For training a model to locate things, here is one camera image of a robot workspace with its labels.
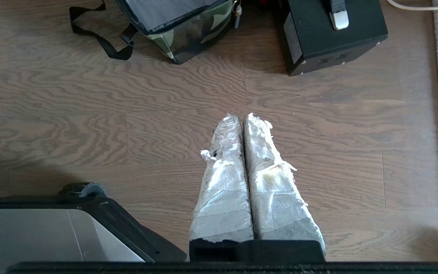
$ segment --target metal latch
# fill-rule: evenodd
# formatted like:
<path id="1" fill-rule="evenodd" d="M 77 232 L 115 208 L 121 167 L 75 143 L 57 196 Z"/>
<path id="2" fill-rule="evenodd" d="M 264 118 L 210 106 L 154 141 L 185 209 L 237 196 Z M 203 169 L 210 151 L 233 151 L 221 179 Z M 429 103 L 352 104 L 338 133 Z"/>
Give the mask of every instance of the metal latch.
<path id="1" fill-rule="evenodd" d="M 243 14 L 243 9 L 241 7 L 241 0 L 235 0 L 233 3 L 234 15 L 236 16 L 234 22 L 234 28 L 238 28 L 240 26 L 241 15 Z"/>
<path id="2" fill-rule="evenodd" d="M 330 0 L 330 20 L 336 30 L 345 29 L 349 26 L 345 0 Z"/>

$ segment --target floorboard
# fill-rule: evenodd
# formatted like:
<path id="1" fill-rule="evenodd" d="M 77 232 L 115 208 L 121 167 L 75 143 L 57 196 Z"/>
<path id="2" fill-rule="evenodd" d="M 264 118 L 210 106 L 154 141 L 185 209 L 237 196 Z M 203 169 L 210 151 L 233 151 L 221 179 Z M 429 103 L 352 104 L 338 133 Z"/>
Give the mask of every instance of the floorboard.
<path id="1" fill-rule="evenodd" d="M 430 5 L 430 0 L 404 0 Z M 70 6 L 0 0 L 0 196 L 100 182 L 188 249 L 206 149 L 226 113 L 273 124 L 330 261 L 438 261 L 438 79 L 432 14 L 380 1 L 389 37 L 359 59 L 288 77 L 271 16 L 182 65 L 144 37 L 129 61 L 75 35 Z M 117 48 L 116 4 L 78 23 Z"/>

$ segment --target plastic wrap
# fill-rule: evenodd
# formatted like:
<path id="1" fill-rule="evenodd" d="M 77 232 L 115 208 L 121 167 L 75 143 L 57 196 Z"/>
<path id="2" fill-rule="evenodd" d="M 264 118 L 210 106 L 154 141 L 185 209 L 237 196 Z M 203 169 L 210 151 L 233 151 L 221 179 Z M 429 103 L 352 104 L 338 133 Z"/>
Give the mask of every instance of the plastic wrap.
<path id="1" fill-rule="evenodd" d="M 255 238 L 315 240 L 324 238 L 294 184 L 296 170 L 282 160 L 268 121 L 249 114 L 244 119 L 245 160 Z"/>
<path id="2" fill-rule="evenodd" d="M 216 127 L 208 150 L 190 240 L 210 242 L 253 239 L 251 208 L 243 157 L 241 123 L 228 114 Z"/>

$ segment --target black box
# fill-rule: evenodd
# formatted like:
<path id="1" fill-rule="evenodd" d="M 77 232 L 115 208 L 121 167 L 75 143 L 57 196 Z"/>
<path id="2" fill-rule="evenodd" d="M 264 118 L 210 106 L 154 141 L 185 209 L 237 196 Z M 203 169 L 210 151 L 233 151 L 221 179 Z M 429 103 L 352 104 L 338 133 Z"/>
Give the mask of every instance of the black box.
<path id="1" fill-rule="evenodd" d="M 290 76 L 353 61 L 388 37 L 379 0 L 346 0 L 349 26 L 336 30 L 330 0 L 270 0 Z"/>

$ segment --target black rubber wheel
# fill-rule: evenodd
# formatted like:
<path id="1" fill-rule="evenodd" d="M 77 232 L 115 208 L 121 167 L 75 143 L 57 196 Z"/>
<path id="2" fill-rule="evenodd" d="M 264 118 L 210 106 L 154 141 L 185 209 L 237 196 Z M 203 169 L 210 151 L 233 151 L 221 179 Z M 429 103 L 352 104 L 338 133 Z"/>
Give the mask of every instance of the black rubber wheel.
<path id="1" fill-rule="evenodd" d="M 103 185 L 94 182 L 71 183 L 65 185 L 59 195 L 77 196 L 77 197 L 104 197 L 108 194 Z"/>

